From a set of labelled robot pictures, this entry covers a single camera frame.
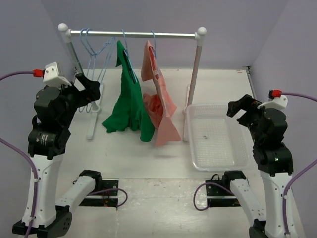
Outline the clear plastic tray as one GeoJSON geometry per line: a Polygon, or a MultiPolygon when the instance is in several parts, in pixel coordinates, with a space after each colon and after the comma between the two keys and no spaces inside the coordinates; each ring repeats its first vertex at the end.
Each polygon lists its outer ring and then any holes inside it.
{"type": "Polygon", "coordinates": [[[186,122],[191,158],[199,171],[241,170],[249,156],[242,127],[226,115],[226,104],[191,104],[186,122]]]}

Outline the white metal clothes rack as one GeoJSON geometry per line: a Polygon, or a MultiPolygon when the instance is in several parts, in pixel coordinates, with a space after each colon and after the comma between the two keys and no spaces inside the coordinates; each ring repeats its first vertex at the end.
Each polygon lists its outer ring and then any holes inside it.
{"type": "MultiPolygon", "coordinates": [[[[205,40],[205,36],[207,34],[207,29],[205,27],[200,27],[197,32],[193,34],[187,33],[155,33],[155,32],[126,32],[126,31],[91,31],[91,30],[83,30],[76,31],[71,30],[66,24],[61,23],[58,25],[58,30],[66,43],[68,51],[71,55],[71,59],[74,63],[74,68],[80,73],[83,73],[83,68],[81,66],[80,60],[77,56],[75,48],[72,43],[72,36],[82,36],[87,34],[87,36],[103,36],[103,37],[123,37],[126,38],[153,38],[154,40],[162,38],[162,39],[194,39],[196,41],[196,52],[194,59],[193,72],[191,76],[191,82],[187,89],[187,102],[185,104],[185,109],[183,110],[185,115],[184,122],[184,135],[183,140],[188,141],[188,129],[187,129],[187,119],[186,119],[186,110],[189,105],[193,102],[195,86],[197,81],[197,74],[202,54],[202,48],[205,40]]],[[[89,127],[86,134],[86,139],[91,141],[94,139],[95,129],[97,125],[98,114],[100,113],[100,100],[92,103],[92,112],[88,112],[91,115],[89,127]]]]}

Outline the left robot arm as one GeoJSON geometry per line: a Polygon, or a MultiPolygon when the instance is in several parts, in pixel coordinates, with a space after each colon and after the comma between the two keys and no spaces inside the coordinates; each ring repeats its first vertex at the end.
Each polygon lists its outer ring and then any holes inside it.
{"type": "Polygon", "coordinates": [[[29,195],[22,219],[12,226],[12,232],[39,238],[64,236],[72,222],[75,209],[91,193],[102,191],[101,174],[84,170],[79,180],[59,200],[56,199],[57,180],[73,117],[79,107],[100,99],[100,83],[79,73],[76,79],[84,87],[63,82],[45,86],[34,102],[36,115],[28,136],[27,159],[31,163],[29,195]]]}

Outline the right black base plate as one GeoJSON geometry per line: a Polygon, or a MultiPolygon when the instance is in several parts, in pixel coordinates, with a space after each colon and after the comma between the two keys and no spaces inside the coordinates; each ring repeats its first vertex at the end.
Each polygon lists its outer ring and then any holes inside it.
{"type": "Polygon", "coordinates": [[[207,204],[213,207],[240,207],[237,198],[215,185],[206,185],[207,204]]]}

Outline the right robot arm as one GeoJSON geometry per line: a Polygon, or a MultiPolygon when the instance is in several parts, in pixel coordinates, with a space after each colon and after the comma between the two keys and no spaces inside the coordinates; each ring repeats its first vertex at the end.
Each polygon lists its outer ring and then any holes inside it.
{"type": "Polygon", "coordinates": [[[283,143],[288,128],[286,115],[277,108],[246,94],[228,103],[227,116],[244,114],[237,122],[246,127],[253,140],[253,157],[264,185],[265,207],[261,207],[242,171],[227,171],[221,190],[237,198],[248,221],[251,238],[296,238],[291,205],[290,182],[293,179],[293,158],[283,143]]]}

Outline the green t shirt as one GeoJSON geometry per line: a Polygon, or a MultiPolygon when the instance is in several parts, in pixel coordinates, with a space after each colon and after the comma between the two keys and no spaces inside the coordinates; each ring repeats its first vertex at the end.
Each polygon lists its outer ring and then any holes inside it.
{"type": "Polygon", "coordinates": [[[140,131],[140,140],[150,142],[155,127],[145,109],[139,80],[128,57],[128,51],[117,41],[116,66],[122,67],[120,94],[111,115],[102,122],[108,133],[123,132],[127,128],[140,131]]]}

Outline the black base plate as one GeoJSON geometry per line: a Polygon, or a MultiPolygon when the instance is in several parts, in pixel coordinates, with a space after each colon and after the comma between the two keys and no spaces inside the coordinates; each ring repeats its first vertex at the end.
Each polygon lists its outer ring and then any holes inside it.
{"type": "Polygon", "coordinates": [[[207,204],[213,207],[240,207],[237,198],[215,185],[206,185],[207,204]]]}
{"type": "MultiPolygon", "coordinates": [[[[118,188],[119,179],[103,178],[100,190],[118,188]]],[[[107,191],[97,195],[87,196],[81,203],[81,207],[117,207],[118,206],[118,191],[107,191]]]]}

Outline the pink t shirt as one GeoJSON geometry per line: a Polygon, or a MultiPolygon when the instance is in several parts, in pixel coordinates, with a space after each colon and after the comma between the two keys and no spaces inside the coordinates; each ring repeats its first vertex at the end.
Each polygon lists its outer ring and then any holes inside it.
{"type": "Polygon", "coordinates": [[[155,146],[159,147],[168,142],[180,141],[181,137],[171,119],[177,106],[167,91],[164,76],[157,65],[155,49],[149,40],[144,46],[141,79],[144,82],[153,81],[156,88],[156,93],[153,95],[143,94],[145,109],[155,129],[158,130],[155,146]]]}

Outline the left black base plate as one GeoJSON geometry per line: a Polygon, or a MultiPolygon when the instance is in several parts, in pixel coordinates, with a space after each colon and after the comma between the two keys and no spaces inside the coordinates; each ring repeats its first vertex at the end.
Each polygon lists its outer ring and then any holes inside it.
{"type": "MultiPolygon", "coordinates": [[[[103,178],[100,190],[118,188],[119,179],[103,178]]],[[[81,203],[81,207],[117,207],[118,206],[118,191],[107,191],[97,195],[87,196],[81,203]]]]}

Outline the blue hanger of pink shirt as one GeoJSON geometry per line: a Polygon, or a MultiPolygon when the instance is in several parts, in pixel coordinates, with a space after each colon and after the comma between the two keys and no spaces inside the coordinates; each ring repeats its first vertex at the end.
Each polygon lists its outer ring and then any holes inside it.
{"type": "Polygon", "coordinates": [[[152,51],[153,51],[153,54],[154,54],[155,59],[157,59],[157,53],[156,53],[156,43],[157,43],[157,41],[156,41],[156,35],[155,35],[155,32],[154,32],[153,30],[151,30],[151,33],[152,33],[153,40],[154,40],[154,46],[153,46],[152,51]]]}

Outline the blue hanger of green shirt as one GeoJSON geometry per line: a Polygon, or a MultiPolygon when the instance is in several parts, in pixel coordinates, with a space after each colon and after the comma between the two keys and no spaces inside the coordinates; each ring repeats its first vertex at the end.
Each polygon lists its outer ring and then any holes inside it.
{"type": "Polygon", "coordinates": [[[123,38],[124,38],[124,42],[125,42],[125,50],[124,50],[124,52],[125,52],[125,55],[126,55],[127,64],[129,66],[129,73],[130,73],[130,75],[131,75],[131,77],[133,79],[134,84],[136,84],[136,83],[139,83],[139,80],[138,80],[138,78],[137,78],[137,76],[135,74],[133,65],[132,65],[131,60],[130,60],[126,34],[125,34],[123,29],[121,29],[121,32],[123,34],[123,38]]]}

